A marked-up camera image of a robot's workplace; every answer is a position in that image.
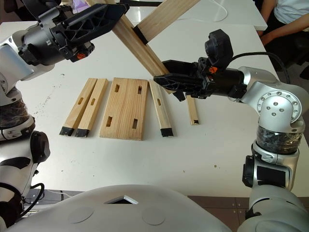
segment white table surface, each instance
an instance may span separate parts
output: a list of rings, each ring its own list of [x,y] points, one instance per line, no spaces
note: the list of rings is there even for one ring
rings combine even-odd
[[[205,21],[211,23],[220,21],[224,24],[244,24],[252,25],[256,30],[265,30],[267,24],[256,8],[252,0],[215,0],[227,10],[227,17],[222,7],[216,5],[212,0],[200,0],[195,6],[183,14],[180,19],[190,19],[195,21]],[[140,22],[155,7],[131,7],[126,13],[132,22]]]
[[[31,22],[3,23],[0,40]],[[161,60],[188,62],[205,56],[209,32],[223,29],[231,39],[234,54],[263,51],[255,29],[177,21],[150,42]],[[62,61],[50,72],[31,81],[19,82],[28,111],[36,119],[36,130],[50,141],[51,155],[40,164],[33,183],[47,189],[80,190],[120,184],[152,184],[188,195],[247,197],[250,188],[241,181],[242,166],[256,138],[258,115],[249,106],[211,96],[196,100],[200,125],[191,126],[186,102],[164,93],[174,137],[161,136],[149,92],[144,141],[99,138],[108,92],[104,96],[94,129],[88,138],[60,136],[60,129],[87,78],[114,77],[150,79],[151,75],[113,32],[92,41],[96,49],[76,63]],[[231,68],[249,66],[275,71],[267,57],[239,58]],[[309,148],[302,140],[293,192],[309,196]]]

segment black cable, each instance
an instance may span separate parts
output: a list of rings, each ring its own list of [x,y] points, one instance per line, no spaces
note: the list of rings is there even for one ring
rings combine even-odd
[[[246,53],[241,53],[239,55],[236,55],[232,58],[231,62],[239,57],[244,57],[244,56],[255,56],[255,55],[267,55],[269,57],[274,58],[277,63],[280,65],[280,67],[282,68],[282,71],[284,72],[285,78],[286,78],[286,83],[290,84],[291,83],[291,79],[289,76],[289,73],[286,69],[286,67],[284,66],[284,63],[281,61],[281,59],[276,55],[273,54],[271,52],[246,52]]]
[[[24,215],[26,215],[26,214],[35,206],[35,204],[38,202],[39,198],[42,196],[42,194],[43,194],[43,192],[44,192],[44,189],[45,189],[45,186],[44,186],[43,183],[38,183],[38,184],[36,184],[36,185],[34,185],[34,186],[31,186],[30,188],[31,188],[31,189],[34,189],[34,188],[36,188],[36,187],[38,187],[38,186],[41,186],[41,189],[40,189],[40,192],[39,192],[37,198],[36,198],[36,199],[33,201],[33,203],[28,207],[28,209],[26,209],[23,213],[20,214],[20,217],[23,217]]]
[[[63,194],[61,194],[61,201],[63,201],[63,200],[64,200],[64,196],[63,196]]]

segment wooden board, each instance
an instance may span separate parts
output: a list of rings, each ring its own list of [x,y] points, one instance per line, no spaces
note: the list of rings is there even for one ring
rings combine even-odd
[[[187,103],[189,108],[189,116],[191,125],[198,125],[197,108],[195,106],[195,100],[190,95],[187,95]]]
[[[92,129],[96,120],[98,109],[100,108],[105,90],[108,85],[107,79],[98,79],[92,91],[89,102],[85,109],[81,122],[76,131],[76,137],[87,137],[89,131]]]
[[[142,140],[148,81],[114,78],[100,137]]]
[[[149,42],[200,0],[165,0],[137,27]]]
[[[93,91],[93,88],[95,87],[95,84],[97,82],[97,79],[95,78],[89,78],[78,96],[69,116],[67,117],[67,120],[65,121],[61,131],[60,135],[67,135],[71,136],[74,129],[77,128],[78,124],[80,123],[83,113],[85,111],[85,108],[87,106],[87,103],[89,101],[90,95]]]
[[[149,80],[149,86],[151,90],[151,95],[154,100],[155,112],[159,121],[159,126],[161,134],[163,137],[173,136],[173,130],[169,122],[169,116],[166,111],[165,103],[163,100],[161,86],[159,86],[153,80]]]

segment floor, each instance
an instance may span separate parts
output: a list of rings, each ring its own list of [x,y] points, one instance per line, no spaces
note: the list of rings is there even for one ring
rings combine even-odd
[[[26,197],[25,206],[31,204],[37,194],[38,189],[31,189]],[[50,207],[52,204],[65,200],[71,196],[77,195],[79,191],[60,191],[60,190],[45,190],[41,200],[30,211],[27,217],[36,213],[44,208]],[[188,196],[191,200],[196,202],[202,208],[221,220],[233,232],[245,220],[246,210],[249,208],[249,198],[242,197],[201,197],[201,196]],[[309,197],[299,198],[303,205],[309,212]]]

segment black tape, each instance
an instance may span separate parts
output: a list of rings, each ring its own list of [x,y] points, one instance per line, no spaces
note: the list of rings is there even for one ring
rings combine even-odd
[[[161,129],[161,134],[163,137],[174,136],[172,128]]]
[[[146,45],[146,44],[148,43],[148,40],[145,38],[145,36],[143,35],[143,33],[140,31],[138,25],[135,26],[135,27],[133,28],[133,30],[134,30],[135,34],[139,37],[139,39],[143,42],[143,44]]]
[[[87,129],[77,129],[75,137],[87,137],[90,130]]]
[[[62,127],[60,131],[60,135],[71,136],[73,134],[74,128]]]

